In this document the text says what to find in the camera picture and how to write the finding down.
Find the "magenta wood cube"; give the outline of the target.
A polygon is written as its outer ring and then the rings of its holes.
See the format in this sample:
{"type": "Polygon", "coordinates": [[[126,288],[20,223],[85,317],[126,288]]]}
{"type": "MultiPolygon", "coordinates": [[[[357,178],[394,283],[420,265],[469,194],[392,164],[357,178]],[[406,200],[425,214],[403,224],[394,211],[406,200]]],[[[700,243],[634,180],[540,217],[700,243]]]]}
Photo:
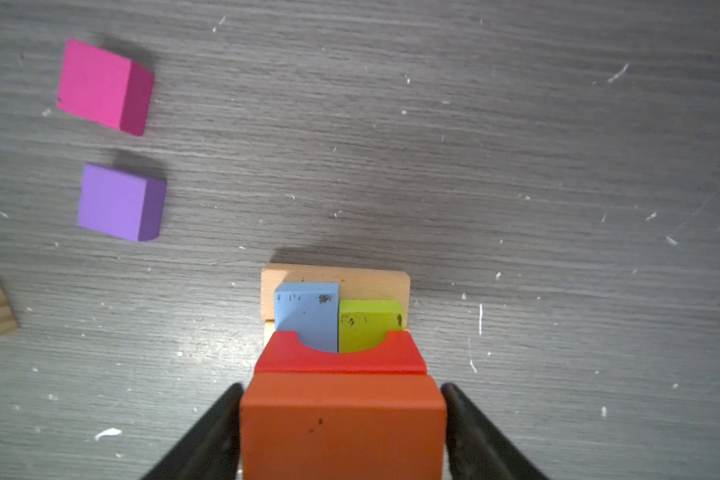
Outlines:
{"type": "Polygon", "coordinates": [[[91,122],[141,137],[154,84],[154,74],[139,63],[69,39],[56,106],[91,122]]]}

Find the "purple wood cube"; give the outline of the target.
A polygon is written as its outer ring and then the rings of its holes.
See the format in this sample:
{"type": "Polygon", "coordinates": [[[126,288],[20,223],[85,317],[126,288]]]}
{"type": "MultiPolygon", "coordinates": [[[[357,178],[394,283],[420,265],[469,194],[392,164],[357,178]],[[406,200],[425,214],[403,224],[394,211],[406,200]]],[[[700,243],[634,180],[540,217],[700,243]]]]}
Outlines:
{"type": "Polygon", "coordinates": [[[78,225],[133,242],[160,233],[167,183],[97,164],[83,168],[78,225]]]}

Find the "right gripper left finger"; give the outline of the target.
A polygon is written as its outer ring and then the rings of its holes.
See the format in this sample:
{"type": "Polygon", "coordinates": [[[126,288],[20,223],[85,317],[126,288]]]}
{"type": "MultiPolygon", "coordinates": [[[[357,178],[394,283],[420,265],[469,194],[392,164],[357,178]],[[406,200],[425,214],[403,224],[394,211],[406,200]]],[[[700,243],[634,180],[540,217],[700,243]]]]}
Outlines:
{"type": "Polygon", "coordinates": [[[143,479],[236,479],[243,393],[231,385],[143,479]]]}

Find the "red arch wood block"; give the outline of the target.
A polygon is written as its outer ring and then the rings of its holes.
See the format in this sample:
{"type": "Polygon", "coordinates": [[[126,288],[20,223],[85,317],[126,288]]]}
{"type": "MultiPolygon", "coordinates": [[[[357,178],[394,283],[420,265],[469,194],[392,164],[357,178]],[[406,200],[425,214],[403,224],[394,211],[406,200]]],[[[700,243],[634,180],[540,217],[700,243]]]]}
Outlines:
{"type": "Polygon", "coordinates": [[[254,373],[417,374],[427,365],[412,335],[390,331],[377,346],[359,352],[329,353],[303,345],[295,332],[275,332],[254,373]]]}

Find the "green wood block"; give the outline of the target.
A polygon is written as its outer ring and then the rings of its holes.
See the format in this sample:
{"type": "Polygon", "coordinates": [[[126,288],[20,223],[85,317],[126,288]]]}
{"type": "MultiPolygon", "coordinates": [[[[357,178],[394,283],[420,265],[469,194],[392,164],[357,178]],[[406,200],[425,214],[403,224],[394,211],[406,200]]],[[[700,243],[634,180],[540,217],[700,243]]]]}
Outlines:
{"type": "Polygon", "coordinates": [[[341,300],[338,351],[354,353],[381,344],[388,331],[402,331],[406,314],[395,300],[341,300]]]}

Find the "blue wood block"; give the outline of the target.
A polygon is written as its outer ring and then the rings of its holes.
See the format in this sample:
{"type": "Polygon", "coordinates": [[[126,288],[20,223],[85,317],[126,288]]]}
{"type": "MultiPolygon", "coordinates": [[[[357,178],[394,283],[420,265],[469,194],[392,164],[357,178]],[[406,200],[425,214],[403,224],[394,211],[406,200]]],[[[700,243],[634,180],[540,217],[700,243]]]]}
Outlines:
{"type": "Polygon", "coordinates": [[[285,282],[274,293],[275,330],[295,332],[305,346],[337,353],[339,285],[285,282]]]}

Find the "natural wood block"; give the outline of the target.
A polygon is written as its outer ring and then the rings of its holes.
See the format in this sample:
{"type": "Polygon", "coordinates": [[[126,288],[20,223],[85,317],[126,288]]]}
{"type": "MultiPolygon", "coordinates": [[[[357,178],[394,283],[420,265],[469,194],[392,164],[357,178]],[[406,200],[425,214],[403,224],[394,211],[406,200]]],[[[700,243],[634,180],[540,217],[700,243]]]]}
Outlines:
{"type": "Polygon", "coordinates": [[[275,332],[275,322],[273,320],[266,320],[264,322],[264,334],[263,334],[263,346],[266,347],[269,343],[273,333],[275,332]]]}
{"type": "Polygon", "coordinates": [[[274,292],[285,282],[337,283],[342,298],[395,300],[406,314],[408,330],[411,278],[403,271],[270,263],[261,271],[260,316],[274,321],[274,292]]]}

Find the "orange wood block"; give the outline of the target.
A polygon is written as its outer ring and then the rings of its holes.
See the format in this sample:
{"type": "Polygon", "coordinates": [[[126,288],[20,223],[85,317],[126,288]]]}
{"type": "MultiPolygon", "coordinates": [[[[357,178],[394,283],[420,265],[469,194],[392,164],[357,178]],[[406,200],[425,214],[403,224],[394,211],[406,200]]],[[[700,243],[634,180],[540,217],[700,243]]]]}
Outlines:
{"type": "Polygon", "coordinates": [[[427,375],[257,373],[240,403],[246,479],[439,479],[446,404],[427,375]]]}

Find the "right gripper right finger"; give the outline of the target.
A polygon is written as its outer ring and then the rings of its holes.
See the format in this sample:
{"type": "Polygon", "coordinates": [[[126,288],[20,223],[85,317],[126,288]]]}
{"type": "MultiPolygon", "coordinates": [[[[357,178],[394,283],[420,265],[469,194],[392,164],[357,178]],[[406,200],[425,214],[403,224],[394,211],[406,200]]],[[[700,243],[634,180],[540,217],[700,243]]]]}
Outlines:
{"type": "Polygon", "coordinates": [[[453,479],[548,480],[454,383],[441,386],[453,479]]]}

